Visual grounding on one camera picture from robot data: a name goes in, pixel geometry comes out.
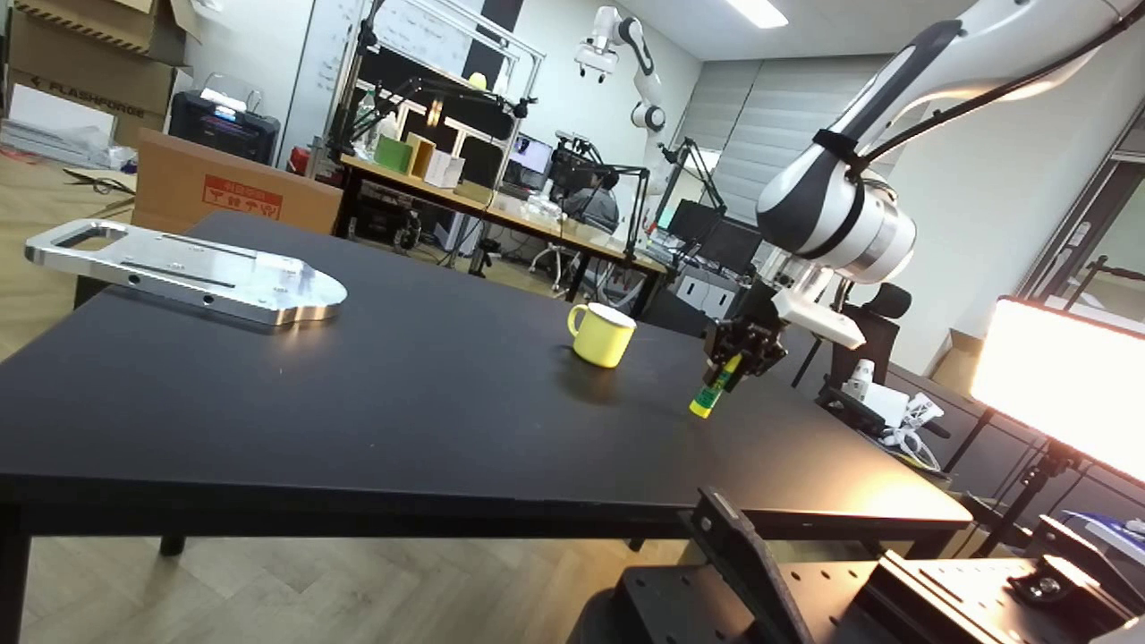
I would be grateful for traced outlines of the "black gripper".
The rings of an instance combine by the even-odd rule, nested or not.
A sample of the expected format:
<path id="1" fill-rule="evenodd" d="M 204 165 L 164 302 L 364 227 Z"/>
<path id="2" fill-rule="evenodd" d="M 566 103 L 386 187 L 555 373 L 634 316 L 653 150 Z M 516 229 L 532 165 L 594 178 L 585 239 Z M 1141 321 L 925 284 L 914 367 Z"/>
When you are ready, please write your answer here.
<path id="1" fill-rule="evenodd" d="M 707 334 L 707 358 L 715 364 L 714 385 L 724 390 L 736 367 L 745 377 L 761 377 L 783 358 L 786 321 L 778 316 L 775 291 L 745 291 L 724 321 Z"/>

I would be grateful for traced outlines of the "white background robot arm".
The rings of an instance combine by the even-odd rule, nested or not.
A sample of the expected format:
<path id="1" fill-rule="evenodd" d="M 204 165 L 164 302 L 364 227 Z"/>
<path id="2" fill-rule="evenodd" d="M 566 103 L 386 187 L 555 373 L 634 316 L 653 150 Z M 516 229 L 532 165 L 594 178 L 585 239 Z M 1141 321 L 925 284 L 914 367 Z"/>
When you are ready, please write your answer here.
<path id="1" fill-rule="evenodd" d="M 639 103 L 631 109 L 631 121 L 645 131 L 661 131 L 665 128 L 661 78 L 659 78 L 659 65 L 648 45 L 645 25 L 634 14 L 624 14 L 612 3 L 603 3 L 594 11 L 590 32 L 575 49 L 575 70 L 606 82 L 621 67 L 621 59 L 634 61 Z"/>

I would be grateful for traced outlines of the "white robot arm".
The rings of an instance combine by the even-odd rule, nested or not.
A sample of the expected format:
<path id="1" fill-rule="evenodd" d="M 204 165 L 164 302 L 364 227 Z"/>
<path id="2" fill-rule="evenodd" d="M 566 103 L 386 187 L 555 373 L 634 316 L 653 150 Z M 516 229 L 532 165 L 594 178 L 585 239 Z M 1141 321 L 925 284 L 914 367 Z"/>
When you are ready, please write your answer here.
<path id="1" fill-rule="evenodd" d="M 862 330 L 821 303 L 822 278 L 887 284 L 915 227 L 876 161 L 998 100 L 1027 100 L 1082 70 L 1145 18 L 1145 0 L 972 0 L 915 32 L 755 197 L 755 233 L 779 252 L 707 335 L 707 379 L 736 385 L 783 358 L 798 326 L 841 346 Z"/>

